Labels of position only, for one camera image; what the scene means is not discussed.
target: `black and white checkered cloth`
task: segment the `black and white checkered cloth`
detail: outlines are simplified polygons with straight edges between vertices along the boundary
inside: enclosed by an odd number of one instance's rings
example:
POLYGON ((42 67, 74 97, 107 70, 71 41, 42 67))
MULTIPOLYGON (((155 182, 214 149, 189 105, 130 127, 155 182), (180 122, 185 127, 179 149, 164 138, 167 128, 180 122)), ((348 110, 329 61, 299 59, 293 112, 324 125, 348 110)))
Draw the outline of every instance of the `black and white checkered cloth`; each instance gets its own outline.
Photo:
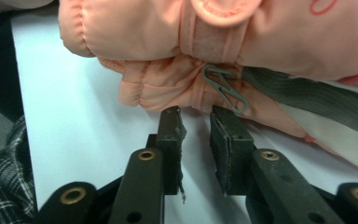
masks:
POLYGON ((0 152, 0 223, 30 223, 35 211, 34 181, 22 118, 0 152))

